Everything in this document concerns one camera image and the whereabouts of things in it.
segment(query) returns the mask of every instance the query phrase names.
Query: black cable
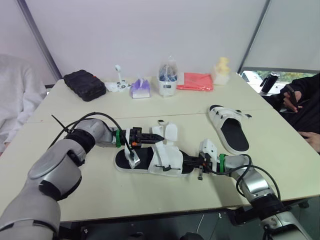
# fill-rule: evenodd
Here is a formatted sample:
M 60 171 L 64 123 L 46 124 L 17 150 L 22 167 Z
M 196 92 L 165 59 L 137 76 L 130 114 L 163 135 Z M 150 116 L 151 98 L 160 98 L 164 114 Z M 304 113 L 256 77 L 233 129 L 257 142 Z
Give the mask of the black cable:
M 87 118 L 87 117 L 90 117 L 90 116 L 93 116 L 93 115 L 101 115 L 101 116 L 104 116 L 104 117 L 108 118 L 109 120 L 111 120 L 111 121 L 116 125 L 116 127 L 119 129 L 119 132 L 120 132 L 120 134 L 122 135 L 122 137 L 123 137 L 123 139 L 124 139 L 124 143 L 125 143 L 126 147 L 129 149 L 130 155 L 133 157 L 133 156 L 134 156 L 134 153 L 132 152 L 132 149 L 131 149 L 130 146 L 129 146 L 129 143 L 128 143 L 128 141 L 127 141 L 126 135 L 124 134 L 124 131 L 123 131 L 122 128 L 119 126 L 119 124 L 116 122 L 116 120 L 114 120 L 111 116 L 109 116 L 109 115 L 107 115 L 107 114 L 105 114 L 105 113 L 103 113 L 103 112 L 90 112 L 90 113 L 84 115 L 83 117 L 81 117 L 79 120 L 70 123 L 69 125 L 66 126 L 66 128 L 68 128 L 68 127 L 70 127 L 71 125 L 73 125 L 73 126 L 71 127 L 71 130 L 70 130 L 70 132 L 72 132 L 72 131 L 75 129 L 75 127 L 76 127 L 81 121 L 87 120 L 87 119 L 89 119 L 89 118 Z M 112 131 L 110 130 L 110 128 L 108 127 L 108 125 L 107 125 L 104 121 L 102 121 L 102 122 L 103 122 L 104 125 L 107 127 L 107 129 L 108 129 L 110 132 L 112 132 Z M 62 134 L 64 131 L 65 131 L 65 130 L 62 130 L 62 131 L 58 134 L 58 136 L 57 136 L 57 137 L 54 139 L 54 141 L 51 143 L 50 147 L 51 147 L 53 144 L 55 144 L 55 142 L 59 139 L 59 137 L 61 136 L 61 134 Z
M 255 165 L 241 165 L 241 166 L 237 166 L 235 168 L 232 168 L 231 170 L 229 171 L 225 171 L 225 172 L 217 172 L 217 171 L 213 171 L 212 169 L 210 169 L 208 166 L 205 166 L 206 169 L 208 170 L 208 172 L 211 172 L 213 174 L 216 174 L 216 175 L 229 175 L 239 169 L 242 169 L 242 168 L 245 168 L 245 167 L 250 167 L 250 168 L 255 168 L 255 169 L 259 169 L 261 171 L 263 171 L 273 182 L 274 186 L 275 186 L 275 189 L 276 189 L 276 194 L 277 194 L 277 197 L 278 199 L 281 201 L 281 195 L 280 195 L 280 190 L 279 190 L 279 187 L 278 187 L 278 184 L 276 183 L 275 179 L 271 176 L 270 173 L 268 173 L 266 170 L 264 170 L 263 168 L 259 167 L 259 166 L 255 166 Z
M 278 196 L 278 199 L 281 201 L 281 195 L 280 195 L 280 190 L 279 190 L 278 184 L 276 183 L 276 180 L 271 176 L 271 174 L 268 173 L 266 170 L 264 170 L 262 167 L 255 166 L 255 165 L 251 165 L 250 167 L 261 170 L 262 172 L 264 172 L 271 179 L 271 181 L 273 182 L 273 185 L 274 185 L 274 187 L 276 189 L 276 194 Z
M 94 112 L 91 112 L 91 113 L 88 113 L 88 114 L 84 115 L 83 117 L 81 117 L 81 118 L 72 126 L 71 130 L 73 130 L 73 129 L 77 126 L 77 124 L 80 123 L 83 119 L 85 119 L 86 117 L 93 116 L 93 115 L 101 115 L 101 116 L 104 116 L 104 117 L 110 119 L 110 120 L 116 125 L 116 127 L 119 129 L 120 134 L 122 135 L 122 137 L 123 137 L 123 139 L 124 139 L 124 143 L 125 143 L 126 147 L 129 149 L 129 152 L 130 152 L 131 157 L 133 157 L 135 154 L 132 152 L 132 149 L 131 149 L 130 146 L 129 146 L 129 143 L 128 143 L 128 141 L 127 141 L 126 135 L 124 134 L 124 131 L 123 131 L 122 128 L 119 126 L 119 124 L 116 122 L 116 120 L 114 120 L 111 116 L 109 116 L 109 115 L 107 115 L 107 114 L 105 114 L 105 113 L 103 113 L 103 112 L 95 112 L 95 111 L 94 111 Z
M 88 118 L 83 119 L 82 121 L 84 121 L 84 120 L 91 120 L 91 119 L 93 119 L 93 118 L 88 117 Z M 57 140 L 60 138 L 60 136 L 61 136 L 64 132 L 66 132 L 66 130 L 67 130 L 67 133 L 70 133 L 70 130 L 68 129 L 68 127 L 74 125 L 77 121 L 74 121 L 74 122 L 68 124 L 67 126 L 63 126 L 63 130 L 56 136 L 56 138 L 55 138 L 55 139 L 53 140 L 53 142 L 50 144 L 49 148 L 52 147 L 53 144 L 55 144 L 55 143 L 57 142 Z M 109 128 L 109 126 L 108 126 L 104 121 L 102 121 L 102 123 L 103 123 L 103 125 L 104 125 L 110 132 L 112 132 L 111 129 Z
M 248 159 L 249 159 L 248 165 L 249 165 L 249 166 L 245 169 L 245 171 L 243 172 L 243 174 L 241 174 L 241 176 L 237 179 L 236 184 L 235 184 L 235 188 L 236 188 L 237 192 L 238 192 L 241 196 L 246 197 L 246 196 L 240 191 L 240 189 L 239 189 L 239 184 L 240 184 L 240 181 L 244 178 L 244 176 L 249 172 L 250 166 L 252 165 L 252 159 L 251 159 L 251 157 L 250 157 L 248 154 L 241 154 L 241 155 L 248 157 Z

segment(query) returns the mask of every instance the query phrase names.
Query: hand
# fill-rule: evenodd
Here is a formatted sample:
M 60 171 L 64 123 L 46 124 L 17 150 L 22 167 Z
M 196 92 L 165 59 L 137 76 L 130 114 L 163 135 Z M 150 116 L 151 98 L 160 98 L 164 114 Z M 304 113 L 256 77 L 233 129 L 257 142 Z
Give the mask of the hand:
M 292 111 L 294 111 L 295 113 L 297 113 L 298 109 L 290 101 L 290 94 L 288 92 L 285 92 L 283 95 L 284 95 L 283 104 L 287 108 L 289 108 Z M 301 92 L 300 91 L 295 91 L 294 95 L 295 95 L 296 102 L 299 102 L 299 100 L 301 99 L 301 96 L 302 96 Z
M 298 131 L 301 136 L 307 137 L 305 140 L 310 144 L 311 147 L 317 152 L 320 153 L 320 134 L 315 132 L 304 132 Z

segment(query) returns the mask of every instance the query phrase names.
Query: smartphone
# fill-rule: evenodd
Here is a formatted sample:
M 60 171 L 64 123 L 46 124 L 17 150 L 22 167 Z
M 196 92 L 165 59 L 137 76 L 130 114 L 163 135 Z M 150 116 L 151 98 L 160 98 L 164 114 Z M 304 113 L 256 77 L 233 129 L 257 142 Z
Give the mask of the smartphone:
M 289 85 L 285 85 L 286 88 L 288 89 L 288 93 L 290 94 L 290 102 L 298 109 L 298 104 L 297 104 L 297 99 L 295 95 L 295 90 Z

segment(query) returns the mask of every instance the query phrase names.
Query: black case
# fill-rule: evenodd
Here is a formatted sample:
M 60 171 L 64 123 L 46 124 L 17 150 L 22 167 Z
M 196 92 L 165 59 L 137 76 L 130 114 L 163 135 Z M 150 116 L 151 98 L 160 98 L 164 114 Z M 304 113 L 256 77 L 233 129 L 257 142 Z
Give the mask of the black case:
M 85 70 L 67 74 L 63 79 L 64 83 L 86 102 L 104 95 L 107 91 L 105 84 L 99 78 Z

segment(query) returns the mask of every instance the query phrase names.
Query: plastic container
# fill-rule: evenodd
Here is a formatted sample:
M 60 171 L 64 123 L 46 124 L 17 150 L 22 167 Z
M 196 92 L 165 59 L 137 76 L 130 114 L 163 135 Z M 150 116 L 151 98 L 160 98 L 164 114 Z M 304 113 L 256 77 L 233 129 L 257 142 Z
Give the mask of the plastic container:
M 178 80 L 178 68 L 176 61 L 170 56 L 161 64 L 158 72 L 159 94 L 168 97 L 176 93 Z

